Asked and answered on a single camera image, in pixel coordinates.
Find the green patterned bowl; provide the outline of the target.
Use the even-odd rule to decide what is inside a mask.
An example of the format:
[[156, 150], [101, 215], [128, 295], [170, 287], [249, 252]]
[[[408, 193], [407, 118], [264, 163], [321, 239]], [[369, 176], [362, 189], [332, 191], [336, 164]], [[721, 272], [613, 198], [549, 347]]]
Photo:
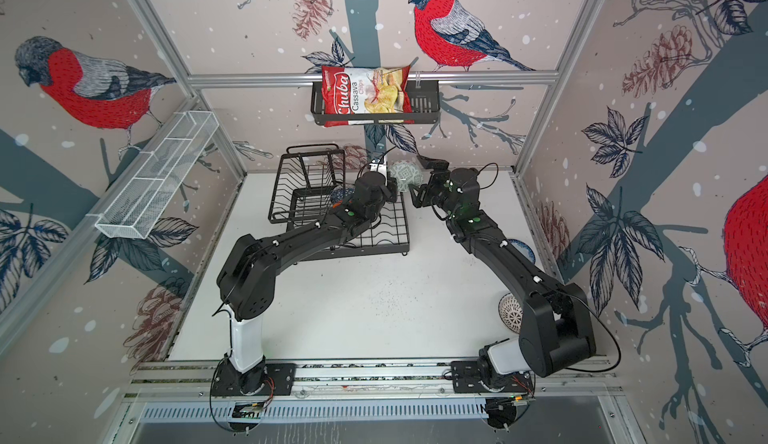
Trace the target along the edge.
[[411, 185], [424, 183], [423, 172], [419, 166], [409, 161], [398, 161], [389, 167], [389, 172], [397, 184], [400, 193], [407, 193]]

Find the black wire dish rack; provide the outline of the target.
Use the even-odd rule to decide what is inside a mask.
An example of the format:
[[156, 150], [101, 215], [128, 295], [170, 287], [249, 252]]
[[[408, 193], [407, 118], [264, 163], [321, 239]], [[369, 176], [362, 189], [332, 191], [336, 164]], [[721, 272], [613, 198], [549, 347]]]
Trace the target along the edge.
[[[367, 170], [392, 176], [386, 164], [370, 163], [364, 148], [356, 145], [305, 144], [290, 146], [281, 156], [268, 211], [272, 224], [288, 231], [320, 219], [335, 205], [331, 192], [339, 186], [354, 188], [354, 179]], [[402, 194], [386, 203], [370, 230], [352, 241], [314, 254], [313, 260], [367, 255], [401, 254], [410, 251], [410, 235]]]

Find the dark blue patterned bowl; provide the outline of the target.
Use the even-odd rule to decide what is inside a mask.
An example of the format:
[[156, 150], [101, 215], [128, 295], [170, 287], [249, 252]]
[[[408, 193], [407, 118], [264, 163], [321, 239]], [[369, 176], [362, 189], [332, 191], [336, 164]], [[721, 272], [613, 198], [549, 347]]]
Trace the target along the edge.
[[347, 197], [354, 193], [354, 188], [351, 186], [339, 186], [335, 188], [330, 194], [330, 201], [332, 204], [342, 202]]

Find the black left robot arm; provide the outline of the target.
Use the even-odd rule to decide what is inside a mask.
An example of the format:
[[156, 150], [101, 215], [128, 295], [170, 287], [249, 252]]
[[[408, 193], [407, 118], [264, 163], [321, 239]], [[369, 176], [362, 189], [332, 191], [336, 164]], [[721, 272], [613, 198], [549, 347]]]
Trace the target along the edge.
[[216, 279], [218, 310], [229, 317], [230, 350], [214, 377], [225, 396], [255, 395], [267, 383], [263, 314], [274, 301], [277, 277], [290, 266], [372, 229], [384, 205], [394, 203], [397, 196], [397, 185], [384, 174], [366, 171], [356, 179], [351, 194], [312, 223], [260, 239], [246, 234], [235, 242]]

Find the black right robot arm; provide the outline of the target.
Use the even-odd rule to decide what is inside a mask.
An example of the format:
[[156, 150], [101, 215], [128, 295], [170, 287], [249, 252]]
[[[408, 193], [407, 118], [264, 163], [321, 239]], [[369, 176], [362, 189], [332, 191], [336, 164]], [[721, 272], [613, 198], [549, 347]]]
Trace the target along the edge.
[[430, 207], [446, 224], [454, 241], [483, 262], [521, 307], [517, 337], [487, 345], [479, 352], [483, 383], [518, 372], [547, 377], [596, 354], [596, 340], [585, 293], [541, 271], [504, 235], [480, 207], [480, 171], [455, 168], [442, 159], [418, 158], [430, 171], [429, 181], [411, 185], [417, 208]]

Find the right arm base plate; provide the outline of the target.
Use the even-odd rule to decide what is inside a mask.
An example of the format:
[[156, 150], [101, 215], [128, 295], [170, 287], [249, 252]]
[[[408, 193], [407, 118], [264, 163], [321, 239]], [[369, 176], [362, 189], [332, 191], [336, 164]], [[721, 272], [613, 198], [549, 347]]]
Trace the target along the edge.
[[456, 394], [522, 393], [532, 394], [534, 383], [528, 371], [501, 374], [489, 360], [455, 360], [448, 370]]

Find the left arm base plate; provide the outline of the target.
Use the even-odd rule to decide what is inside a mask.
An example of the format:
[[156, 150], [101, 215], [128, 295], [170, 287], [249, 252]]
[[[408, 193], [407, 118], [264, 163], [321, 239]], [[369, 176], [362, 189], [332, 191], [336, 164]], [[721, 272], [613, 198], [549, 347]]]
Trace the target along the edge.
[[241, 373], [225, 360], [217, 365], [211, 382], [212, 397], [288, 396], [291, 394], [296, 365], [293, 363], [257, 364]]

